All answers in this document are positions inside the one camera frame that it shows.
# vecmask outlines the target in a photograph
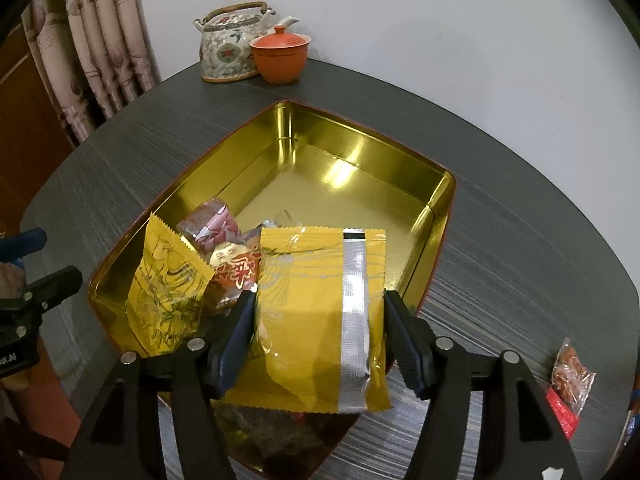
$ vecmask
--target yellow wrapper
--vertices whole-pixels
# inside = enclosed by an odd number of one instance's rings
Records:
[[[200,323],[214,269],[151,213],[142,260],[129,289],[129,325],[149,355],[176,349]]]
[[[385,378],[385,232],[365,231],[369,283],[367,409],[390,408]],[[256,331],[225,401],[290,412],[338,412],[343,232],[262,229]]]

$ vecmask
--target metal tray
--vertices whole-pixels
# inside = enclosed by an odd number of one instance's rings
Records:
[[[149,213],[175,228],[217,195],[243,231],[283,209],[304,225],[384,229],[385,287],[398,290],[415,311],[433,273],[454,188],[444,168],[388,137],[302,104],[280,102],[213,147],[158,197],[98,268],[89,301],[120,351],[144,355],[125,307]],[[333,417],[334,429],[323,437],[326,452],[309,457],[299,475],[289,469],[287,478],[309,476],[355,420]],[[228,444],[237,460],[268,473]]]

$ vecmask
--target orange lid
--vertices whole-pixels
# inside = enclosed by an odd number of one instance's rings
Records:
[[[291,34],[290,32],[285,32],[284,29],[286,27],[284,25],[276,25],[273,27],[273,30],[276,31],[275,34],[268,34],[266,36],[261,37],[253,46],[257,46],[259,48],[283,48],[287,46],[299,46],[305,43],[308,43],[308,40],[299,36],[297,34]]]

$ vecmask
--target teapot lid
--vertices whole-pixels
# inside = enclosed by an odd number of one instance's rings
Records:
[[[254,25],[260,22],[258,14],[249,14],[247,12],[237,12],[235,14],[227,14],[217,20],[211,20],[205,25],[205,30],[231,30],[232,28],[244,27],[245,25]]]
[[[306,36],[300,36],[299,34],[291,34],[290,32],[285,32],[284,29],[287,28],[284,25],[276,25],[273,27],[273,30],[276,31],[275,34],[268,34],[251,42],[252,46],[257,46],[259,48],[283,48],[288,46],[300,46],[306,43],[309,43],[310,39]]]

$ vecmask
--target silver strip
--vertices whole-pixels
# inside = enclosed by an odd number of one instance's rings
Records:
[[[364,229],[344,229],[364,234]],[[367,243],[364,238],[343,240],[342,338],[338,412],[356,413],[367,409],[366,389],[369,369],[369,280]]]

